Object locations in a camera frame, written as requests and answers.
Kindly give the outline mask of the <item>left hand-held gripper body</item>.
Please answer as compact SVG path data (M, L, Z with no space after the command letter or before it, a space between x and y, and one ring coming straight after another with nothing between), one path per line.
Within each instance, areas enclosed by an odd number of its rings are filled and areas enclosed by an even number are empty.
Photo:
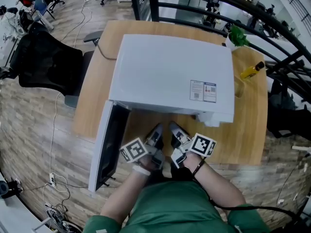
M156 169L162 169L165 162L165 156L162 151L142 142L138 137L120 148L120 152L127 163L138 163L138 159L145 155L152 156L152 161Z

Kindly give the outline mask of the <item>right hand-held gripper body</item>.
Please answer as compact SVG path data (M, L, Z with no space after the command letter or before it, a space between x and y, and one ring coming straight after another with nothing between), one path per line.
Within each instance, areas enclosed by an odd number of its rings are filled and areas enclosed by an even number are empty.
M187 152L196 153L205 159L212 155L215 146L215 140L196 133L188 143L181 144L178 149L173 149L171 160L177 168L180 168L183 165L182 163L186 158Z

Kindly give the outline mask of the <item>person's left forearm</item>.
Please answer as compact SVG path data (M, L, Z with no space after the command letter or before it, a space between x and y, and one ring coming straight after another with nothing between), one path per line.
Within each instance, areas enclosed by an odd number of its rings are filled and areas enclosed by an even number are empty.
M133 170L105 202L101 215L122 224L132 211L148 178L147 175Z

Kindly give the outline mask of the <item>person's right forearm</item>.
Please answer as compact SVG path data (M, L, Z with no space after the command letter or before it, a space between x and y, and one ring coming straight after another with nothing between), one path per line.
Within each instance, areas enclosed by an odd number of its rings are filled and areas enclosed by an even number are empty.
M191 172L217 205L228 209L246 204L241 191L208 164L197 165Z

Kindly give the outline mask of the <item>person's left hand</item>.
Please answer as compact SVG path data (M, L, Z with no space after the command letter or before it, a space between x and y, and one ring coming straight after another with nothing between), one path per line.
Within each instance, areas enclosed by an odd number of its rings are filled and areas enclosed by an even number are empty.
M145 155L138 159L139 164L145 169L150 172L156 170L156 165L152 161L152 156L150 155Z

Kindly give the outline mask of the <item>person's right hand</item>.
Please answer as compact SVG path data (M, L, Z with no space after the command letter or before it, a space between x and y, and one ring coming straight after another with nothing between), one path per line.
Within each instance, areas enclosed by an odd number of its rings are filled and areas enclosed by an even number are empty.
M194 172L197 166L202 161L202 157L193 152L187 152L186 158L183 161L183 165L188 168L191 172Z

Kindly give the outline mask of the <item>white wristband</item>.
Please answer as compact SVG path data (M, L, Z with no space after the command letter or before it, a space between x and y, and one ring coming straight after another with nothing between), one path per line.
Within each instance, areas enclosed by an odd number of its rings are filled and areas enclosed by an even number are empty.
M151 175L151 172L150 172L150 171L144 169L144 168L141 167L141 166L134 165L134 166L132 167L132 169L133 169L134 171L136 171L136 172L139 172L139 173L145 175L145 176L150 176L150 175Z

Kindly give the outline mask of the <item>white microwave door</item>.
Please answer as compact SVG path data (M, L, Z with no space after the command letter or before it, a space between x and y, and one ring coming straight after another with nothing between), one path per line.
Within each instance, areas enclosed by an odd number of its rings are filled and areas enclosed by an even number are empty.
M93 150L89 191L108 186L106 181L113 178L129 114L125 107L110 100L105 102Z

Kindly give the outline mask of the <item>person's dark trousers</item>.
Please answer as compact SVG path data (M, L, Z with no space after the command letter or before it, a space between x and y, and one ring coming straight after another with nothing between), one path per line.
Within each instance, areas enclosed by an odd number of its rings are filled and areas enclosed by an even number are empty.
M186 181L193 181L193 176L191 171L186 167L177 168L174 163L170 164L170 173L171 178L167 178L163 175L163 169L155 170L151 172L147 183L144 187L148 187L158 183L164 182L186 182Z

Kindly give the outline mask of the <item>person's green shirt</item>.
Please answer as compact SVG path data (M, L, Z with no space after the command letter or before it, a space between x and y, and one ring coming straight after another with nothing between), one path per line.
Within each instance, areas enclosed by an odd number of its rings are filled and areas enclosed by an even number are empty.
M125 226L92 216L83 233L270 233L256 210L231 211L224 222L195 182L165 182L142 190Z

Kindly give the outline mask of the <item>white microwave oven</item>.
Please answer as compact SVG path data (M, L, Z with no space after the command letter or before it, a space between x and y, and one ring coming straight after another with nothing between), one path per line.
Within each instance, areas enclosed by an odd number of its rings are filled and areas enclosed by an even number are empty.
M208 127L234 120L232 52L199 40L123 36L109 99L132 109L194 115Z

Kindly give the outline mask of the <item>yellow bottle with black cap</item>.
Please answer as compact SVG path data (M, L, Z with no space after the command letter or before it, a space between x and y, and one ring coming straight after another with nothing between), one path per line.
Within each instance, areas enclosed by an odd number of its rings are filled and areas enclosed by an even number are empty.
M246 70L244 70L241 73L240 78L242 80L251 78L251 77L255 76L264 67L265 67L264 62L259 62L255 66L248 67Z

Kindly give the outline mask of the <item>black draped office chair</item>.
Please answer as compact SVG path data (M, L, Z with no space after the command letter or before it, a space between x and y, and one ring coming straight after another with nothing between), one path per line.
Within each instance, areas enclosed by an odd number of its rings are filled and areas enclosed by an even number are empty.
M267 129L275 138L301 136L311 141L311 111L298 110L287 86L274 80L268 94Z

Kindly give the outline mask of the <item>green plant in white pot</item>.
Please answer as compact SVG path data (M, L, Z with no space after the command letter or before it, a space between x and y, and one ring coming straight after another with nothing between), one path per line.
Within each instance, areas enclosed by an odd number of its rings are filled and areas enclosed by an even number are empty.
M249 41L244 34L244 30L233 24L225 40L225 45L227 48L234 51L243 46L248 47Z

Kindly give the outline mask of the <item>black mesh office chair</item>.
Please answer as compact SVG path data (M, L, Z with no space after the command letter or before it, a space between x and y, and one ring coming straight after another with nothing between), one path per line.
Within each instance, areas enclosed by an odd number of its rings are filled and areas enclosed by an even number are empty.
M93 53L69 47L45 31L26 34L0 78L18 78L22 87L56 90L65 105L76 108Z

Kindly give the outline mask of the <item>black metal railing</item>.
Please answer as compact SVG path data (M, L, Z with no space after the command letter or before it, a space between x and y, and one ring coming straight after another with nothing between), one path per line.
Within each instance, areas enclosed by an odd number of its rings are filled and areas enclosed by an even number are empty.
M260 33L249 26L239 23L228 17L209 12L204 9L191 7L189 5L174 4L171 2L160 2L159 0L132 0L132 7L136 20L142 20L142 10L144 7L150 8L151 20L155 22L168 22L173 24L179 24L184 26L190 26L198 28L206 32L216 33L223 37L227 37L227 33L221 30L215 29L212 26L206 26L204 24L188 22L185 20L162 17L159 14L160 8L170 8L183 10L187 12L198 13L205 16L214 16L216 19L231 23L237 27L244 29L251 33L252 36L257 36L272 46L273 49L279 50L284 54L284 58L278 57L277 54L269 50L268 47L261 47L257 43L249 43L249 47L259 51L265 56L269 57L267 76L277 79L281 83L284 83L297 95L299 95L303 101L307 101L311 104L311 52L280 22L275 18L268 15L265 11L252 5L245 0L218 0L228 5L232 5L235 8L241 9L244 12L258 18L267 26L270 26L273 30L276 30L286 39L286 43L291 44L294 48L293 53L286 50L280 43L276 43L271 38L267 37L264 33Z

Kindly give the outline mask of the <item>black round device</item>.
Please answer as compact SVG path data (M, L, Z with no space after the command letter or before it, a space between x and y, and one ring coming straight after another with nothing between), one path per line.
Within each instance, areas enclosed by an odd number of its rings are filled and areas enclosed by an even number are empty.
M7 199L12 196L18 196L23 191L19 179L11 180L10 182L0 181L0 197Z

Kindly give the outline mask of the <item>plain white desk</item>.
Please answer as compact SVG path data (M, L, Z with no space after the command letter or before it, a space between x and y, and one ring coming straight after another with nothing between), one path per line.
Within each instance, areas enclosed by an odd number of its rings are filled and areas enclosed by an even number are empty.
M18 195L3 199L0 196L1 233L60 233L52 221L43 224L20 200Z

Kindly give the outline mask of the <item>dark rounded chair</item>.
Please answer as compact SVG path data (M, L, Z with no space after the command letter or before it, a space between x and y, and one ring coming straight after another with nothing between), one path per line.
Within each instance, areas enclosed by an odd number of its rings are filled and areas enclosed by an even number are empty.
M39 22L33 22L28 29L28 34L37 35L39 32L47 32L49 33L49 30L46 26Z

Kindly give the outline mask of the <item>cluttered white desk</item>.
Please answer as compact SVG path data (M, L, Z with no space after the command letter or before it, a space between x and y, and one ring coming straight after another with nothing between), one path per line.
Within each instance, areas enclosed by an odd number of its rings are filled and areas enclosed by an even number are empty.
M0 67L5 67L15 43L25 34L19 15L6 12L0 18Z

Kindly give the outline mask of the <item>blue chair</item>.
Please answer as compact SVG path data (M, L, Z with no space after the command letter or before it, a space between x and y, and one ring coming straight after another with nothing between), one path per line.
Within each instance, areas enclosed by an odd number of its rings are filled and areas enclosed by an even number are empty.
M50 12L48 11L48 6L46 4L46 2L44 0L35 0L34 2L34 10L36 12L39 12L42 16L48 12L50 14Z

